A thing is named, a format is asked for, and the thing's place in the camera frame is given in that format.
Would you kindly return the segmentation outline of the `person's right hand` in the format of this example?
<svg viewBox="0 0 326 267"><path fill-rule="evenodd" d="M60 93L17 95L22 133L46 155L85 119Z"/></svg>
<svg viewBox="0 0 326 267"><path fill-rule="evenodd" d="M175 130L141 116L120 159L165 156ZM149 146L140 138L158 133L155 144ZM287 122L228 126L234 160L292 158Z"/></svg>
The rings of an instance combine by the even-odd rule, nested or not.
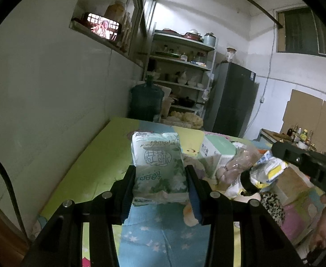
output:
<svg viewBox="0 0 326 267"><path fill-rule="evenodd" d="M326 195L320 197L320 201L324 205L319 221L311 236L309 242L309 250L314 251L317 248L326 249Z"/></svg>

